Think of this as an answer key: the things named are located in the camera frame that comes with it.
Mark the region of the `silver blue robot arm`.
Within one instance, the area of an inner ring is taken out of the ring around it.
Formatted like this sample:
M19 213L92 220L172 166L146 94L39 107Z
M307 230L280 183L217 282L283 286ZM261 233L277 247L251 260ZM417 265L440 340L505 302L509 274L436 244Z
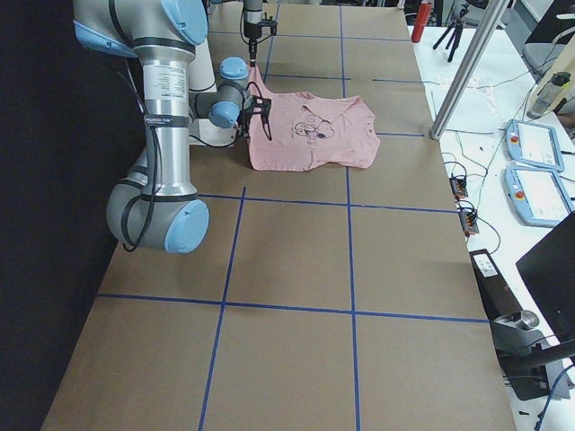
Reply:
M193 89L191 75L212 66L200 1L75 1L73 7L75 35L84 47L136 58L143 69L137 100L146 148L111 192L108 226L130 251L194 251L206 235L209 212L190 181L190 124L238 124L252 103L247 65L229 57L215 90Z
M262 0L243 1L240 13L239 33L242 42L248 48L249 67L256 67L257 52L262 38L264 24Z

